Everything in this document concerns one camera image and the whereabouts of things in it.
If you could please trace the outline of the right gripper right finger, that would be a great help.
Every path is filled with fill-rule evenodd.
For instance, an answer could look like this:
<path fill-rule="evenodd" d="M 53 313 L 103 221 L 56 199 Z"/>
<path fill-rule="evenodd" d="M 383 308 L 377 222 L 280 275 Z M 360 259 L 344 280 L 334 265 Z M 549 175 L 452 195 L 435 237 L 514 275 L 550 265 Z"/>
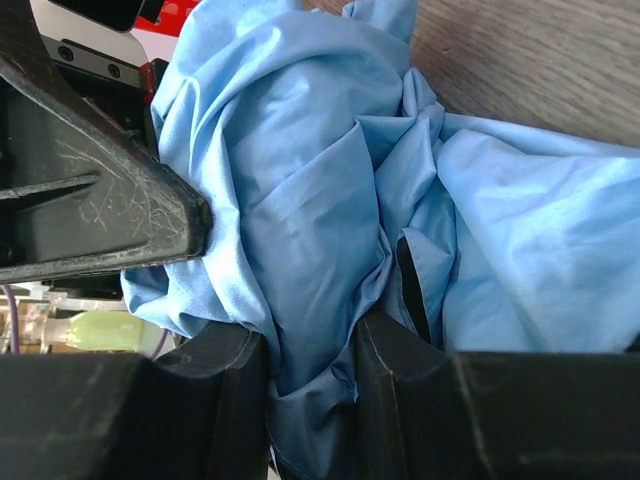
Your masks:
<path fill-rule="evenodd" d="M 356 327 L 363 479 L 635 479 L 635 354 L 444 354 L 376 311 Z"/>

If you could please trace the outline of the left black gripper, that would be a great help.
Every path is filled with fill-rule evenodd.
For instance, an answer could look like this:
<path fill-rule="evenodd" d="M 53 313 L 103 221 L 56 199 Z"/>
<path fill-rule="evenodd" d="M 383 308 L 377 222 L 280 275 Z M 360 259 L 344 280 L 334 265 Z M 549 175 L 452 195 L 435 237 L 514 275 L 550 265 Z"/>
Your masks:
<path fill-rule="evenodd" d="M 159 160 L 150 98 L 167 63 L 126 63 L 42 35 L 1 5 L 1 279 L 72 278 L 200 256 L 206 200 Z M 117 32 L 145 1 L 50 1 Z"/>

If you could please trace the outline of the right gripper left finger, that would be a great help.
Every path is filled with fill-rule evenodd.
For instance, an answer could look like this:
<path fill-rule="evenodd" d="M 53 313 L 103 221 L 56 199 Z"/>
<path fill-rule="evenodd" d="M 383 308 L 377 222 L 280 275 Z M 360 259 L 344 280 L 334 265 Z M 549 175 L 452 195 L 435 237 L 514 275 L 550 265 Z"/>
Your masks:
<path fill-rule="evenodd" d="M 5 479 L 263 479 L 264 338 L 213 323 L 139 354 L 5 355 Z"/>

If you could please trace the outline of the light blue folding umbrella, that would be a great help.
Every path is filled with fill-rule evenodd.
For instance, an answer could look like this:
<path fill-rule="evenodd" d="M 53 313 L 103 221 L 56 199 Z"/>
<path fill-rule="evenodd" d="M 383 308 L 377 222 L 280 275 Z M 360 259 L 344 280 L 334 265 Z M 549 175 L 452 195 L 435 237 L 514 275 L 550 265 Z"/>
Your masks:
<path fill-rule="evenodd" d="M 446 351 L 621 353 L 639 336 L 639 152 L 455 115 L 409 64 L 417 5 L 202 1 L 152 101 L 161 161 L 210 204 L 203 256 L 124 271 L 180 335 L 261 333 L 268 425 L 302 479 L 352 479 L 351 334 L 410 325 L 406 245 Z"/>

